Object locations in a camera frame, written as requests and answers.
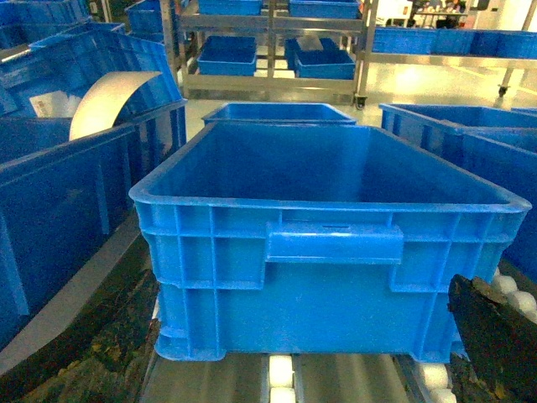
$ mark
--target blue plastic crate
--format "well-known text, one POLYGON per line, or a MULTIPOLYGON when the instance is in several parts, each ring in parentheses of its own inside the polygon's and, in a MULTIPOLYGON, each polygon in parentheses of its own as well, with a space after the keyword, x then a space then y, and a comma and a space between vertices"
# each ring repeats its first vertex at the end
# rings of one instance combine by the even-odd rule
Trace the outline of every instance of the blue plastic crate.
POLYGON ((433 55, 468 55, 476 31, 470 29, 437 29, 433 55))
MULTIPOLYGON (((339 50, 339 46, 330 38, 320 38, 323 50, 339 50)), ((295 54, 300 51, 299 43, 296 39, 287 39, 284 43, 284 58, 287 60, 287 68, 295 70, 295 54)))
POLYGON ((537 33, 502 32, 496 56, 513 59, 537 59, 537 33))
POLYGON ((13 5, 24 24, 73 24, 90 17, 85 0, 16 0, 13 5))
POLYGON ((70 119, 0 118, 0 348, 123 221, 131 185, 185 143, 184 106, 71 142, 70 119))
POLYGON ((35 117, 31 97, 54 91, 83 97, 111 71, 162 72, 129 98, 120 117, 181 99, 163 45, 97 30, 0 64, 0 116, 35 117))
POLYGON ((296 76, 300 78, 328 78, 352 80, 354 60, 345 50, 314 50, 297 52, 295 55, 296 76))
POLYGON ((537 107, 512 107, 511 110, 513 112, 522 112, 537 115, 537 107))
POLYGON ((356 19, 358 0, 289 0, 289 15, 304 18, 356 19))
POLYGON ((256 41, 251 37, 210 36, 198 58, 201 74, 217 76, 253 76, 256 63, 256 41))
POLYGON ((0 49, 10 49, 24 43, 23 33, 18 25, 0 27, 0 49))
POLYGON ((326 103, 231 102, 203 117, 214 122, 356 124, 357 120, 326 103))
POLYGON ((75 24, 20 24, 26 43, 32 44, 50 36, 55 36, 68 29, 74 29, 81 25, 75 24))
POLYGON ((498 43, 502 31, 476 31, 470 54, 476 56, 491 56, 495 57, 498 51, 498 43))
MULTIPOLYGON (((462 139, 462 167, 537 204, 537 130, 467 135, 462 139)), ((504 256, 537 282, 537 211, 532 210, 504 256)))
POLYGON ((212 123, 129 195, 161 283, 156 350, 200 361, 448 362, 452 276, 492 280, 530 209, 382 129, 333 125, 212 123))
POLYGON ((259 15, 263 0, 199 0, 201 14, 259 15))
POLYGON ((160 2, 142 1, 125 8, 133 31, 163 32, 160 2))
POLYGON ((73 35, 84 34, 91 31, 112 31, 117 32, 118 34, 125 34, 125 24, 121 23, 94 23, 88 22, 86 24, 77 24, 72 28, 69 28, 65 31, 61 31, 58 34, 49 36, 45 39, 38 40, 29 44, 30 49, 44 48, 51 44, 57 44, 62 40, 68 39, 73 35))
POLYGON ((373 52, 430 55, 435 43, 434 29, 377 28, 373 52))
POLYGON ((537 116, 495 109, 447 105, 385 105, 382 127, 433 154, 460 165, 462 135, 468 133, 526 133, 537 128, 537 116))

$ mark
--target crate rim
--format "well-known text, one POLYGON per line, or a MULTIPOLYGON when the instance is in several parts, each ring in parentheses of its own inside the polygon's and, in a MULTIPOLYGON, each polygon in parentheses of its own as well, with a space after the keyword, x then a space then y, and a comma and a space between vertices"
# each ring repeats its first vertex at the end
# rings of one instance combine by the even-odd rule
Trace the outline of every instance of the crate rim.
MULTIPOLYGON (((414 111, 410 111, 409 109, 405 109, 404 107, 406 106, 409 106, 409 105, 416 105, 416 104, 413 104, 413 103, 380 103, 378 104, 378 108, 383 110, 383 111, 390 111, 390 112, 398 112, 398 113, 405 113, 405 114, 408 114, 412 117, 415 117, 415 118, 419 118, 420 120, 425 120, 427 122, 430 122, 430 125, 435 127, 435 128, 441 128, 442 130, 446 131, 446 127, 449 128, 449 131, 451 132, 451 134, 455 134, 456 136, 462 136, 464 133, 462 133, 463 131, 467 131, 469 128, 471 129, 474 129, 476 131, 480 130, 480 129, 486 129, 486 130, 489 130, 489 131, 498 131, 498 130, 505 130, 504 127, 479 127, 479 126, 463 126, 463 125, 460 125, 460 124, 457 124, 457 123, 453 123, 453 122, 450 122, 450 121, 439 121, 438 119, 435 119, 435 118, 431 118, 430 116, 425 116, 425 115, 422 115, 418 112, 414 112, 414 111)), ((519 112, 519 111, 508 111, 506 109, 501 109, 501 108, 498 108, 498 107, 480 107, 480 106, 477 106, 477 105, 446 105, 446 104, 436 104, 436 103, 431 103, 431 104, 426 104, 426 105, 417 105, 417 106, 427 106, 427 107, 464 107, 466 109, 468 108, 471 108, 471 109, 488 109, 488 110, 493 110, 493 111, 504 111, 504 112, 511 112, 511 113, 517 113, 517 114, 520 114, 520 115, 525 115, 525 116, 528 116, 528 115, 532 115, 532 113, 524 113, 524 112, 519 112)), ((521 129, 521 130, 528 130, 529 132, 537 132, 537 128, 518 128, 516 126, 514 126, 513 128, 517 128, 517 129, 521 129)))
MULTIPOLYGON (((215 109, 214 111, 209 112, 207 115, 205 115, 203 118, 201 118, 201 120, 214 119, 216 122, 227 121, 228 119, 226 119, 226 118, 214 118, 214 116, 217 115, 220 111, 222 111, 226 107, 229 107, 231 105, 269 105, 269 106, 271 106, 271 105, 282 105, 282 104, 284 104, 284 105, 285 104, 306 105, 306 106, 321 105, 323 107, 327 107, 328 109, 331 109, 333 112, 341 114, 341 117, 345 118, 342 121, 342 123, 356 124, 356 122, 357 122, 357 120, 355 118, 353 118, 353 117, 347 115, 346 113, 340 111, 336 107, 333 107, 332 105, 330 105, 328 103, 322 103, 322 102, 225 102, 220 107, 215 109)), ((267 122, 270 121, 269 119, 255 119, 255 118, 240 118, 240 119, 238 118, 238 119, 231 119, 231 120, 233 120, 234 122, 258 122, 259 120, 263 120, 263 121, 267 121, 267 122)), ((304 122, 304 123, 306 123, 306 122, 318 123, 322 119, 296 119, 296 120, 300 120, 301 122, 304 122)))
MULTIPOLYGON (((53 165, 57 163, 58 161, 67 160, 79 154, 90 152, 94 150, 95 148, 101 147, 104 144, 108 144, 112 141, 116 141, 122 137, 125 137, 129 135, 130 133, 133 133, 133 130, 135 130, 134 127, 136 126, 136 124, 144 122, 152 118, 156 118, 161 113, 169 112, 173 109, 184 107, 186 103, 187 103, 186 99, 172 102, 162 107, 151 109, 150 111, 147 111, 145 113, 132 116, 132 118, 129 119, 128 122, 122 123, 118 126, 109 128, 107 130, 90 134, 88 136, 82 137, 77 140, 68 141, 66 143, 59 144, 53 149, 43 149, 40 151, 36 151, 35 153, 25 155, 24 157, 20 157, 15 160, 10 160, 9 162, 6 162, 4 164, 0 164, 0 188, 6 185, 9 185, 15 181, 19 181, 23 179, 27 175, 27 173, 24 171, 24 166, 28 160, 43 160, 42 165, 39 168, 33 169, 32 173, 38 170, 46 169, 48 166, 53 165), (94 139, 96 137, 100 137, 99 141, 97 141, 95 144, 93 144, 89 148, 84 148, 86 143, 95 141, 94 139), (76 146, 79 149, 77 149, 75 152, 65 154, 64 152, 65 148, 66 147, 72 148, 73 143, 76 143, 76 146)), ((10 119, 26 119, 26 118, 12 117, 10 119)))
MULTIPOLYGON (((495 213, 519 213, 527 212, 532 208, 529 201, 523 197, 515 195, 511 191, 495 185, 490 181, 486 181, 480 176, 474 175, 466 170, 459 168, 452 163, 443 160, 428 151, 414 146, 397 136, 389 133, 388 131, 375 128, 373 126, 346 126, 347 129, 359 130, 367 129, 377 130, 382 134, 390 137, 399 143, 403 143, 409 146, 415 152, 425 154, 429 158, 441 161, 451 166, 453 170, 457 170, 465 175, 471 176, 474 180, 480 182, 482 185, 492 187, 497 193, 498 198, 505 199, 504 204, 452 204, 452 203, 375 203, 375 202, 343 202, 343 201, 281 201, 281 200, 269 200, 269 199, 247 199, 247 198, 224 198, 224 197, 196 197, 196 196, 161 196, 152 194, 147 190, 146 186, 150 186, 153 182, 162 179, 169 169, 176 166, 182 159, 184 159, 187 153, 197 146, 212 129, 219 126, 231 126, 231 127, 252 127, 255 125, 267 126, 263 123, 229 123, 229 122, 214 122, 207 124, 192 140, 186 143, 178 151, 172 154, 165 162, 160 164, 147 176, 145 176, 140 182, 131 188, 129 196, 136 203, 144 203, 151 205, 175 205, 175 206, 209 206, 209 207, 237 207, 237 208, 284 208, 287 210, 319 210, 319 211, 346 211, 346 212, 370 212, 371 205, 375 205, 376 212, 491 212, 491 208, 495 213)), ((270 126, 275 127, 307 127, 307 125, 296 124, 273 124, 270 126)), ((333 125, 329 124, 317 124, 316 127, 325 127, 333 129, 333 125)))

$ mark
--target metal rail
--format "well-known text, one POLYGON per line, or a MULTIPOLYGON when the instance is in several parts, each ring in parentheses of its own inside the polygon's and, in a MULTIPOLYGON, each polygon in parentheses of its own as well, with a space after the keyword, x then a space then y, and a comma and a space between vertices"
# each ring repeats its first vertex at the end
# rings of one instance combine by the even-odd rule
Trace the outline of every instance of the metal rail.
POLYGON ((358 19, 294 18, 287 11, 287 3, 268 0, 268 10, 259 16, 205 15, 199 13, 197 0, 193 0, 177 16, 180 32, 196 32, 197 51, 194 60, 186 57, 185 45, 180 41, 180 70, 183 78, 183 92, 186 97, 192 90, 239 91, 239 92, 310 92, 331 97, 347 95, 353 98, 357 89, 357 78, 349 80, 300 79, 275 76, 278 42, 280 38, 302 34, 338 34, 347 37, 351 44, 362 34, 363 23, 358 19), (233 34, 236 36, 265 35, 267 39, 266 76, 203 76, 197 69, 196 57, 203 44, 206 32, 233 34))

